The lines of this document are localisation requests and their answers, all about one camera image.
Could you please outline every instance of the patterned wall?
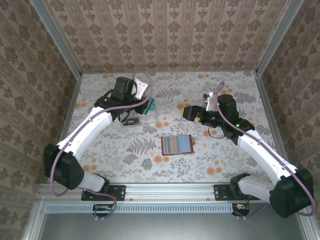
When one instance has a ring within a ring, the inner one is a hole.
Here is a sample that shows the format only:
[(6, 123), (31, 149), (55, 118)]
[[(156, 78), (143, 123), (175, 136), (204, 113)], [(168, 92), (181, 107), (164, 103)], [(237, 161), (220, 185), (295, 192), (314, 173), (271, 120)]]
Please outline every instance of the patterned wall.
[(0, 239), (18, 239), (45, 182), (75, 79), (27, 0), (0, 1)]
[(305, 0), (262, 76), (290, 160), (320, 201), (320, 1)]
[(45, 0), (83, 72), (254, 69), (289, 0)]

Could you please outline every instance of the wire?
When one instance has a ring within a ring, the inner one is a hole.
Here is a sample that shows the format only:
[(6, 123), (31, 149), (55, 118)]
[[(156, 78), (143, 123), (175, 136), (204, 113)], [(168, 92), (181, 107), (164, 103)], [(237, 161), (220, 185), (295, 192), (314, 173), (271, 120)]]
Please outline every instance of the wire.
[[(149, 95), (151, 96), (152, 95), (152, 92), (153, 92), (153, 84), (152, 84), (152, 79), (151, 79), (151, 76), (146, 73), (146, 72), (143, 72), (143, 71), (138, 71), (138, 72), (135, 72), (132, 76), (132, 79), (135, 79), (135, 76), (136, 74), (138, 73), (143, 73), (149, 80), (149, 86), (150, 86), (150, 91), (149, 91)], [(125, 106), (113, 106), (113, 107), (109, 107), (107, 109), (103, 109), (99, 112), (97, 112), (96, 114), (94, 114), (88, 121), (86, 121), (81, 127), (79, 127), (79, 129), (74, 133), (74, 135), (72, 135), (72, 137), (69, 139), (69, 141), (61, 148), (61, 150), (58, 152), (58, 154), (56, 155), (54, 161), (53, 161), (53, 164), (52, 164), (52, 167), (51, 167), (51, 173), (50, 173), (50, 188), (51, 188), (51, 191), (53, 193), (54, 196), (56, 197), (61, 197), (63, 196), (67, 191), (68, 189), (66, 188), (62, 193), (57, 193), (55, 191), (55, 187), (54, 187), (54, 173), (55, 173), (55, 169), (56, 169), (56, 166), (57, 166), (57, 163), (58, 163), (58, 160), (61, 156), (61, 154), (64, 152), (64, 150), (70, 146), (73, 142), (73, 140), (76, 138), (76, 136), (93, 120), (95, 119), (96, 117), (98, 117), (100, 114), (103, 114), (103, 113), (106, 113), (106, 112), (109, 112), (109, 111), (112, 111), (112, 110), (116, 110), (116, 109), (128, 109), (128, 108), (136, 108), (140, 105), (143, 105), (145, 104), (147, 101), (149, 100), (149, 97), (146, 97), (143, 101), (139, 102), (139, 103), (136, 103), (136, 104), (132, 104), (132, 105), (125, 105)]]
[[(95, 192), (95, 191), (92, 191), (92, 190), (90, 190), (90, 189), (83, 189), (83, 190), (85, 190), (85, 191), (87, 191), (88, 193), (91, 193), (91, 194), (95, 194), (95, 195), (98, 195), (98, 196), (105, 196), (105, 197), (111, 198), (111, 199), (113, 200), (113, 208), (112, 208), (111, 211), (108, 213), (108, 215), (104, 216), (104, 218), (108, 218), (108, 217), (110, 217), (110, 216), (114, 213), (114, 211), (116, 210), (116, 207), (117, 207), (117, 199), (116, 199), (114, 196), (112, 196), (112, 195), (110, 195), (110, 194), (107, 194), (107, 193)], [(103, 205), (100, 205), (100, 206), (96, 206), (96, 207), (95, 207), (94, 212), (93, 212), (93, 215), (94, 215), (96, 218), (98, 218), (98, 216), (97, 216), (97, 210), (98, 210), (98, 209), (101, 209), (101, 208), (103, 208), (103, 207), (104, 207)]]
[(131, 110), (128, 111), (127, 115), (126, 115), (125, 118), (122, 119), (122, 120), (120, 119), (120, 115), (119, 115), (119, 116), (118, 116), (118, 121), (119, 121), (120, 123), (123, 123), (125, 120), (127, 120), (127, 118), (129, 117), (129, 114), (130, 114), (130, 111), (131, 111)]
[(268, 207), (268, 206), (269, 206), (269, 203), (266, 203), (262, 208), (260, 208), (260, 210), (256, 211), (255, 213), (253, 213), (253, 214), (251, 214), (251, 215), (248, 215), (248, 216), (244, 216), (244, 215), (242, 215), (240, 212), (235, 211), (235, 210), (233, 210), (233, 212), (234, 212), (235, 214), (238, 214), (238, 215), (239, 215), (239, 216), (238, 216), (239, 218), (247, 219), (247, 218), (252, 218), (252, 217), (258, 215), (259, 213), (261, 213), (261, 212), (262, 212), (266, 207)]
[(212, 128), (212, 126), (209, 126), (209, 127), (208, 127), (208, 134), (209, 134), (210, 137), (212, 137), (212, 138), (214, 138), (214, 139), (224, 139), (224, 138), (225, 138), (225, 136), (226, 136), (225, 134), (223, 134), (223, 137), (215, 137), (215, 136), (212, 136), (211, 133), (210, 133), (210, 128)]
[(224, 88), (225, 86), (225, 82), (222, 81), (220, 82), (220, 84), (218, 85), (216, 92), (215, 92), (215, 102), (217, 103), (217, 110), (220, 114), (220, 116), (222, 117), (222, 119), (229, 124), (231, 127), (233, 127), (234, 129), (238, 130), (240, 133), (243, 133), (244, 135), (250, 137), (251, 139), (255, 140), (257, 143), (259, 143), (285, 170), (287, 170), (291, 176), (297, 181), (297, 183), (301, 186), (301, 188), (305, 191), (306, 195), (309, 197), (311, 205), (312, 205), (312, 211), (310, 213), (302, 213), (302, 212), (298, 212), (299, 215), (301, 216), (305, 216), (305, 217), (309, 217), (312, 216), (316, 213), (317, 211), (317, 207), (316, 207), (316, 202), (314, 200), (314, 198), (312, 197), (311, 193), (309, 192), (309, 190), (306, 188), (306, 186), (301, 182), (301, 180), (294, 174), (293, 171), (290, 170), (290, 168), (288, 168), (278, 157), (277, 155), (275, 155), (267, 145), (265, 145), (263, 142), (261, 142), (258, 138), (256, 138), (255, 136), (251, 135), (248, 132), (243, 131), (242, 129), (238, 128), (237, 126), (233, 125), (222, 113), (220, 107), (219, 107), (219, 102), (218, 102), (218, 94), (219, 92)]

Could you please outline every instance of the floral tablecloth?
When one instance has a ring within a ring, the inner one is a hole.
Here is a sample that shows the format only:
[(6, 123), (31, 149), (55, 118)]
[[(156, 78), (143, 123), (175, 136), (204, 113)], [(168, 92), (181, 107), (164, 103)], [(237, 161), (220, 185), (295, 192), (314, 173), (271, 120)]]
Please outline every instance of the floral tablecloth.
[[(132, 73), (84, 74), (69, 128), (71, 133), (87, 116), (95, 101), (113, 89), (118, 77)], [(209, 183), (228, 182), (240, 173), (265, 178), (262, 168), (229, 139), (209, 136), (208, 127), (186, 121), (181, 110), (189, 105), (205, 107), (203, 93), (225, 81), (222, 93), (233, 95), (239, 115), (249, 120), (264, 140), (274, 146), (255, 77), (251, 71), (157, 72), (153, 81), (157, 123), (123, 126), (118, 120), (106, 127), (80, 160), (86, 171), (96, 172), (112, 183)], [(141, 81), (147, 81), (138, 74)], [(222, 137), (220, 129), (210, 129)], [(162, 156), (161, 137), (191, 134), (193, 154)]]

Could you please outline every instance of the black cable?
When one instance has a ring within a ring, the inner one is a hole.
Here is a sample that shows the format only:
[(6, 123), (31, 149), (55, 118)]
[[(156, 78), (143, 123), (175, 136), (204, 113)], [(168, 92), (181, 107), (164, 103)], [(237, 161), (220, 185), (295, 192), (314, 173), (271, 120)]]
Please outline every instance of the black cable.
[(120, 119), (120, 115), (118, 116), (118, 120), (119, 120), (120, 123), (123, 123), (125, 120), (127, 120), (127, 118), (129, 117), (129, 114), (130, 114), (130, 112), (131, 112), (132, 109), (129, 110), (128, 114), (125, 116), (124, 119), (121, 120), (121, 119)]
[(209, 126), (209, 127), (208, 127), (208, 134), (209, 134), (210, 137), (212, 137), (212, 138), (214, 138), (214, 139), (224, 139), (224, 138), (225, 138), (226, 135), (224, 135), (224, 134), (223, 134), (223, 137), (215, 137), (215, 136), (212, 136), (211, 133), (210, 133), (210, 128), (212, 128), (212, 126)]

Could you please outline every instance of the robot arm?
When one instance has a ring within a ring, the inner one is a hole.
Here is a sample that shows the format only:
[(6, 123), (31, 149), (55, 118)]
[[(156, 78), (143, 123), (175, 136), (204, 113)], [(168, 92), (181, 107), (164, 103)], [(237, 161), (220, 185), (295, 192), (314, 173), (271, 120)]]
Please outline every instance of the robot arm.
[[(283, 218), (309, 206), (311, 204), (309, 197), (285, 169), (285, 166), (297, 176), (313, 196), (313, 178), (310, 172), (306, 169), (298, 170), (268, 146), (255, 130), (255, 127), (246, 119), (239, 117), (236, 101), (231, 95), (222, 94), (218, 96), (217, 104), (220, 110), (229, 122), (259, 139), (259, 142), (231, 127), (217, 111), (213, 111), (215, 103), (212, 101), (212, 92), (203, 96), (207, 99), (206, 108), (195, 105), (188, 106), (183, 109), (182, 116), (189, 121), (199, 122), (205, 126), (220, 127), (228, 139), (231, 139), (234, 144), (254, 158), (271, 180), (271, 182), (268, 182), (248, 173), (242, 173), (231, 179), (230, 189), (235, 198), (244, 194), (262, 199), (270, 203), (274, 211)], [(267, 146), (281, 160), (283, 165), (264, 149), (262, 144)]]
[(142, 114), (148, 106), (148, 101), (134, 108), (114, 109), (118, 106), (139, 104), (145, 100), (143, 94), (148, 84), (137, 78), (134, 80), (119, 77), (113, 90), (100, 97), (86, 119), (64, 140), (56, 146), (49, 144), (43, 152), (45, 175), (50, 178), (53, 163), (57, 154), (63, 149), (54, 170), (53, 180), (69, 190), (75, 188), (88, 189), (94, 192), (108, 193), (110, 181), (106, 178), (84, 171), (79, 160), (89, 144), (107, 126), (124, 112), (129, 114), (135, 110)]

